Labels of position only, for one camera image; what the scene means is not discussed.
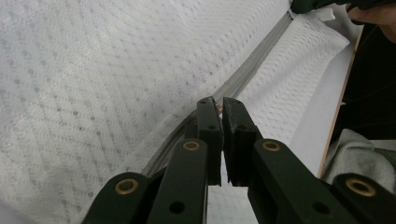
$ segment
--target white fabric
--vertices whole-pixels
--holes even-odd
[[[328,63],[347,43],[315,14],[295,18],[238,97],[263,137],[290,143]],[[221,168],[222,187],[209,187],[207,222],[257,223],[247,189],[225,183]]]
[[[0,202],[31,222],[80,222],[107,180],[140,172],[289,7],[288,0],[3,2]],[[316,18],[297,18],[240,97],[264,136],[290,141],[346,43]],[[225,211],[226,203],[240,206],[226,194],[233,190],[243,195],[209,192],[209,222],[255,221]]]

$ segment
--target black plastic part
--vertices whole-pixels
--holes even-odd
[[[356,186],[349,187],[348,180],[355,180]],[[371,186],[374,191],[370,194],[370,190],[360,181]],[[332,192],[359,223],[396,223],[395,196],[366,176],[338,175],[332,182]]]
[[[186,125],[184,138],[198,138],[198,127],[196,125]]]
[[[147,223],[205,223],[207,145],[190,138],[177,143],[173,151]]]
[[[258,140],[252,161],[259,177],[253,179],[248,196],[258,220],[277,224],[358,223],[281,142]],[[274,212],[268,207],[274,208],[276,217],[268,214]]]
[[[251,152],[260,132],[240,101],[223,99],[224,158],[229,181],[247,187],[250,180]]]
[[[343,5],[351,3],[361,10],[380,7],[387,4],[396,3],[396,0],[294,0],[291,4],[291,10],[297,14],[304,14],[314,9],[326,7],[330,4]]]
[[[208,147],[208,184],[221,185],[221,149],[223,145],[219,112],[213,97],[206,97],[197,103],[198,138]]]
[[[132,193],[118,194],[117,183],[134,179],[138,187]],[[96,196],[82,223],[144,223],[148,201],[145,200],[149,181],[140,174],[124,173],[110,179]]]
[[[297,14],[304,14],[314,9],[321,7],[326,7],[332,3],[334,0],[294,0],[291,3],[291,11]]]

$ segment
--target zipper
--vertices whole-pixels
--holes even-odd
[[[233,73],[233,75],[213,94],[219,113],[222,111],[222,98],[236,98],[246,87],[249,81],[259,70],[262,62],[271,52],[279,38],[285,33],[292,22],[292,17],[287,12],[264,38],[264,40],[253,50],[249,57],[242,65]],[[151,160],[142,171],[142,175],[147,177],[155,175],[164,168],[172,154],[171,149],[174,144],[183,137],[184,127],[186,125],[196,124],[196,110],[192,111],[177,127],[169,134],[159,150],[154,154]]]

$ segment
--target white surface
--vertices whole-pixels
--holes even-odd
[[[289,145],[313,175],[318,174],[327,148],[332,123],[342,97],[347,69],[361,31],[361,27],[355,26],[347,18],[344,6],[332,6],[332,8],[336,20],[326,24],[344,35],[350,43],[330,62]]]
[[[107,180],[141,171],[288,8],[288,0],[5,2],[0,202],[23,220],[79,222]],[[293,24],[241,95],[262,132],[285,143],[346,44],[315,18]],[[208,219],[248,223],[254,217],[231,211],[240,203],[227,201],[230,192],[211,204],[227,203],[226,214],[212,207]]]

